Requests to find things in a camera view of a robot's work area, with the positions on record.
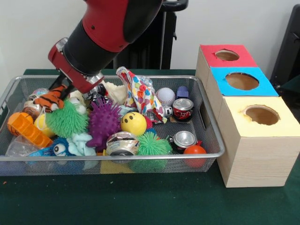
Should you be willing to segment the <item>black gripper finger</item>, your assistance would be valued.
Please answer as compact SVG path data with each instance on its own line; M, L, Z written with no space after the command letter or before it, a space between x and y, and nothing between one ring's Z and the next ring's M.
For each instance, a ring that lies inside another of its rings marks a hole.
M65 99L69 96L70 92L74 89L73 84L70 81L62 82L60 84L60 99Z
M49 90L53 90L59 86L62 85L63 83L63 80L64 80L64 75L60 74L56 80L52 83L52 85L49 87Z

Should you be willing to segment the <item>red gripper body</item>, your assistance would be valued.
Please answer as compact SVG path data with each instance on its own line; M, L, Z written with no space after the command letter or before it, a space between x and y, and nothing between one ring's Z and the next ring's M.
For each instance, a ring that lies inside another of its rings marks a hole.
M66 59L63 54L63 47L65 43L56 43L48 54L49 61L55 68L64 75L64 79L70 81L74 88L78 89L81 93L87 93L97 86L98 76L87 77L81 72L77 71Z

